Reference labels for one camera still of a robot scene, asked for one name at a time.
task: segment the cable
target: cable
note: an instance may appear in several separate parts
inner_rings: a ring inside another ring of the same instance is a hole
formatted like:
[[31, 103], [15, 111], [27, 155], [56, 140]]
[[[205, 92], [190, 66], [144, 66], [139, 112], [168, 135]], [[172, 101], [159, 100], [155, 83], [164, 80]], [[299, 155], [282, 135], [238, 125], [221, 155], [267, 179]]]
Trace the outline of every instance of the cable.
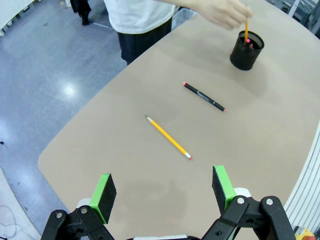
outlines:
[[33, 238], [30, 234], [26, 233], [26, 232], [23, 230], [23, 228], [21, 227], [21, 225], [19, 225], [18, 223], [16, 223], [15, 215], [14, 215], [14, 213], [12, 212], [12, 210], [11, 210], [10, 207], [8, 207], [7, 205], [0, 205], [0, 208], [6, 208], [6, 209], [8, 209], [9, 212], [11, 213], [11, 215], [12, 215], [13, 222], [14, 222], [14, 223], [7, 224], [7, 225], [6, 225], [6, 224], [3, 224], [2, 222], [0, 222], [0, 225], [2, 225], [2, 226], [4, 226], [4, 227], [14, 226], [14, 234], [13, 234], [12, 236], [8, 236], [8, 235], [4, 234], [4, 237], [5, 237], [5, 238], [0, 237], [1, 239], [6, 240], [6, 238], [13, 238], [13, 237], [15, 237], [16, 234], [17, 234], [17, 226], [18, 226], [18, 227], [21, 229], [21, 232], [23, 232], [26, 236], [28, 236], [28, 237], [31, 238], [32, 240], [36, 240], [36, 239]]

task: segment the hand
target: hand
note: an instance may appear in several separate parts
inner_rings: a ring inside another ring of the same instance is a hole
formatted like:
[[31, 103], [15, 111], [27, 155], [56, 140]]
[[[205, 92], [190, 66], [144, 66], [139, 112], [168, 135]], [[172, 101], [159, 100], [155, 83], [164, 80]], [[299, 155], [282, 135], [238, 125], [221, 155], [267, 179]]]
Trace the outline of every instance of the hand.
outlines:
[[239, 0], [197, 0], [193, 10], [208, 21], [225, 29], [238, 28], [252, 16], [252, 11]]

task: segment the t-shirt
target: t-shirt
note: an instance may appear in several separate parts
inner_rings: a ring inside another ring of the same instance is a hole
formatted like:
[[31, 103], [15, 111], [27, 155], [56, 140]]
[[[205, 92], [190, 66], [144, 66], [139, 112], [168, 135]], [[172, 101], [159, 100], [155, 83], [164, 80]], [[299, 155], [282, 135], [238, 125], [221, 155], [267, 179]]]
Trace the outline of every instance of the t-shirt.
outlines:
[[167, 22], [175, 6], [157, 0], [104, 0], [112, 27], [123, 34], [144, 34]]

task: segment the pencil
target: pencil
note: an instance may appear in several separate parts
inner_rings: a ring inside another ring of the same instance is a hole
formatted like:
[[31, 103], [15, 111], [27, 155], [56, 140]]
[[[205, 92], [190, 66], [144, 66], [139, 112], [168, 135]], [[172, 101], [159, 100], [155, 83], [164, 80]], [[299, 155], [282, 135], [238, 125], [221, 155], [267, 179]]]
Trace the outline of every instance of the pencil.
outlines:
[[247, 43], [247, 39], [248, 39], [248, 30], [249, 30], [249, 23], [248, 20], [246, 20], [245, 22], [245, 30], [244, 30], [244, 44]]
[[149, 120], [149, 122], [156, 127], [156, 129], [158, 129], [173, 145], [175, 145], [175, 147], [177, 149], [180, 150], [180, 152], [182, 152], [189, 160], [192, 159], [192, 156], [187, 153], [186, 150], [183, 149], [182, 146], [180, 146], [168, 133], [166, 133], [165, 130], [163, 130], [155, 121], [153, 121], [150, 117], [148, 117], [147, 115], [145, 115], [146, 118]]

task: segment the pen cup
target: pen cup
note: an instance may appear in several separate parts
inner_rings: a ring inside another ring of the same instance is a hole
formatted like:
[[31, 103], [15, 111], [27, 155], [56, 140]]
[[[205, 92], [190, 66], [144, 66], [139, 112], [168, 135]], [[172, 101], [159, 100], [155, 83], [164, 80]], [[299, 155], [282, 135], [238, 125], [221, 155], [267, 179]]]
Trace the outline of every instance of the pen cup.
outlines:
[[245, 43], [245, 31], [241, 31], [230, 55], [230, 61], [240, 70], [250, 70], [264, 46], [262, 38], [252, 31], [248, 31], [248, 42]]

